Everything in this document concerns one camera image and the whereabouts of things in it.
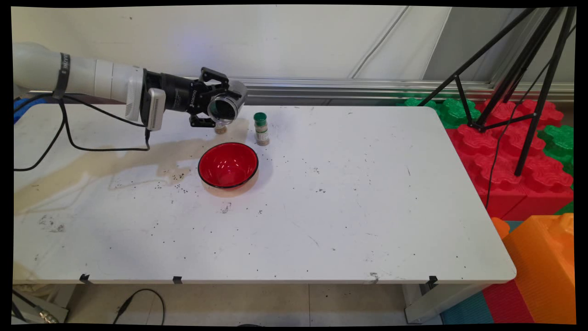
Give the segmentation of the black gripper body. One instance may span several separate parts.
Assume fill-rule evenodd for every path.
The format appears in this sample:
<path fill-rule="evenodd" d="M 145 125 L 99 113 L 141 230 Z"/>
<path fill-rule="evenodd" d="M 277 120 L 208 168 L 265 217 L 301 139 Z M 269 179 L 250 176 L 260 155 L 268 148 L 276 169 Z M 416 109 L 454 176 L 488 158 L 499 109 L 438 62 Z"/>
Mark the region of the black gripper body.
<path fill-rule="evenodd" d="M 142 86 L 142 114 L 149 115 L 151 97 L 148 90 L 156 88 L 164 91 L 164 109 L 189 114 L 208 113 L 210 97 L 202 94 L 210 92 L 211 88 L 202 81 L 189 80 L 176 75 L 165 73 L 154 73 L 147 69 L 143 70 Z"/>

